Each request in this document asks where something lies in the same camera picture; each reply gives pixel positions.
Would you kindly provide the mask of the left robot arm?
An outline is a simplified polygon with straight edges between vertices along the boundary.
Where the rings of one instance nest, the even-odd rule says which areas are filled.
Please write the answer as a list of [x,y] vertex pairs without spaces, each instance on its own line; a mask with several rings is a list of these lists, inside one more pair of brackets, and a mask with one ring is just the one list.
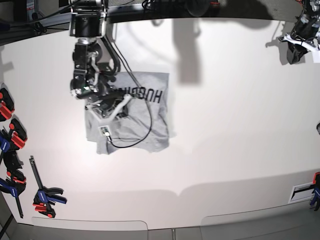
[[300,0],[303,9],[292,30],[280,37],[287,43],[286,59],[289,64],[298,63],[307,53],[312,53],[313,61],[320,61],[320,2]]

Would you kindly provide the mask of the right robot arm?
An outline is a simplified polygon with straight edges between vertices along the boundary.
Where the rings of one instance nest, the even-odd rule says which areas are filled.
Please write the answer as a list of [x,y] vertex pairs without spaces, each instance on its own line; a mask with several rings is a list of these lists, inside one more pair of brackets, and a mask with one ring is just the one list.
[[71,0],[69,34],[77,39],[72,53],[71,94],[86,101],[100,120],[128,116],[131,95],[111,83],[120,71],[120,59],[106,37],[108,1]]

